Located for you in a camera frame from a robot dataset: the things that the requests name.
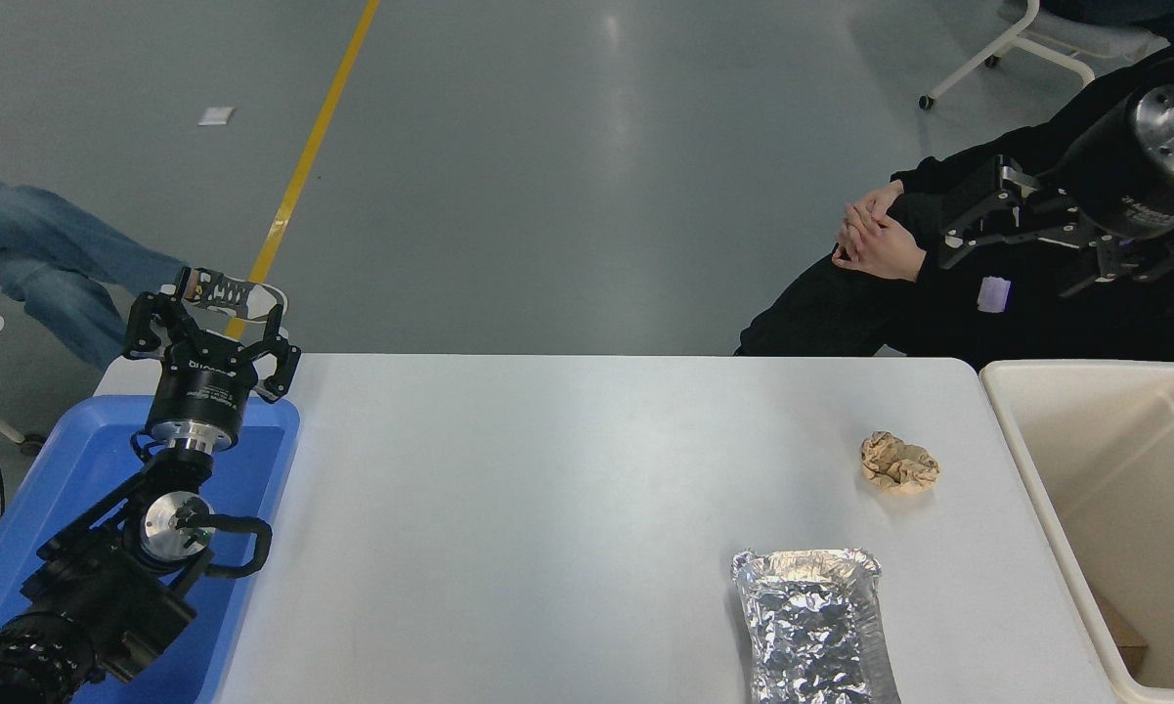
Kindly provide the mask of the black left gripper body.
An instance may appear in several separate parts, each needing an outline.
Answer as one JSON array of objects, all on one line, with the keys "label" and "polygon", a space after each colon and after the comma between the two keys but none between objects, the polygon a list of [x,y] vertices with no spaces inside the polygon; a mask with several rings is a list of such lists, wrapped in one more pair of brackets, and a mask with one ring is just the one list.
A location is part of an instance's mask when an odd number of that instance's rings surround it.
[{"label": "black left gripper body", "polygon": [[171,435],[184,424],[202,424],[220,435],[238,436],[248,395],[256,383],[254,365],[241,356],[239,343],[208,337],[170,344],[163,353],[161,378],[148,417],[148,433]]}]

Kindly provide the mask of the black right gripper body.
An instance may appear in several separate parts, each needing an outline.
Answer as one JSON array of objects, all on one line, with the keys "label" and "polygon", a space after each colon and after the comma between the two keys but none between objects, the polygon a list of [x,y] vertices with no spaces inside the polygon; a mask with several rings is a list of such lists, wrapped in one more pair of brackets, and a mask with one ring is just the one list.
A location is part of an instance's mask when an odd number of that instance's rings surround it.
[{"label": "black right gripper body", "polygon": [[1070,148],[1070,195],[1119,238],[1174,229],[1174,93],[1133,93]]}]

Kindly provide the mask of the person's hand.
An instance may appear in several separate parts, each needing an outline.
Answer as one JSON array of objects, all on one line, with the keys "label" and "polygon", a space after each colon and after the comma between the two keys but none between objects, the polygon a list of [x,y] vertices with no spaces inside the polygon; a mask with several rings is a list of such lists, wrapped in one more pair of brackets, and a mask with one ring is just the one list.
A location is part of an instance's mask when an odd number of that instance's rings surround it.
[{"label": "person's hand", "polygon": [[837,241],[841,242],[841,245],[846,245],[850,226],[859,229],[864,235],[880,231],[880,219],[885,217],[893,202],[904,195],[904,191],[902,180],[891,180],[885,187],[873,189],[853,203],[843,207],[841,232],[837,233]]},{"label": "person's hand", "polygon": [[852,210],[836,235],[831,263],[882,280],[916,284],[926,257],[913,233],[896,219],[869,215],[862,219]]}]

